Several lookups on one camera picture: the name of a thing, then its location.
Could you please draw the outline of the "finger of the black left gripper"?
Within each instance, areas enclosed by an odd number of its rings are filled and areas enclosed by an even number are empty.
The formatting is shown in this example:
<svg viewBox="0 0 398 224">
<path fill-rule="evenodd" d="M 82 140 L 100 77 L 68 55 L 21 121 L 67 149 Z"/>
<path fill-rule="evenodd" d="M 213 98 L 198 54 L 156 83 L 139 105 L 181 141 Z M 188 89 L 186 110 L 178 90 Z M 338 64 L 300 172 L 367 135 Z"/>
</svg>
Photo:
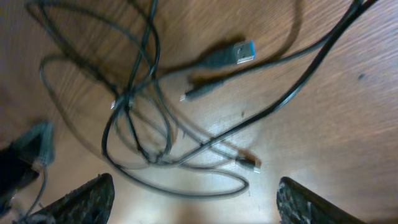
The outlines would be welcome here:
<svg viewBox="0 0 398 224">
<path fill-rule="evenodd" d="M 53 124 L 43 121 L 33 125 L 19 138 L 1 149 L 1 214 L 11 209 L 11 199 L 17 190 L 36 180 L 40 172 L 55 160 Z"/>
</svg>

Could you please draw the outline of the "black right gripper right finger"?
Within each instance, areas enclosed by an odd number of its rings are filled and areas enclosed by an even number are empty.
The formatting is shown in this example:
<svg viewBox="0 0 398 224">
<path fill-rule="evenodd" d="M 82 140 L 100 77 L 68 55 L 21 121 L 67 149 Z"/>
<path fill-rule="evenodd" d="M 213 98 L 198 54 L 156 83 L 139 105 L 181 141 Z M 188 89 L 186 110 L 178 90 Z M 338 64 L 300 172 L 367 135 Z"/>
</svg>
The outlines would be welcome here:
<svg viewBox="0 0 398 224">
<path fill-rule="evenodd" d="M 290 177 L 282 177 L 276 199 L 283 224 L 364 224 Z"/>
</svg>

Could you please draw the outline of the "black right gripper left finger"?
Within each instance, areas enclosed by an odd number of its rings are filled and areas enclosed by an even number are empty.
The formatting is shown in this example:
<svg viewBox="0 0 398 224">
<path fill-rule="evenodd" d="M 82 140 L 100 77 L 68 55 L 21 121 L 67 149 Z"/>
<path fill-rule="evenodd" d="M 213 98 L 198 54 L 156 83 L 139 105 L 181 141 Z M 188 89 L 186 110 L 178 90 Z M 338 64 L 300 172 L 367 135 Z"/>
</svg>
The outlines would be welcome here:
<svg viewBox="0 0 398 224">
<path fill-rule="evenodd" d="M 100 174 L 41 210 L 20 218 L 16 223 L 106 224 L 114 198 L 111 174 Z"/>
</svg>

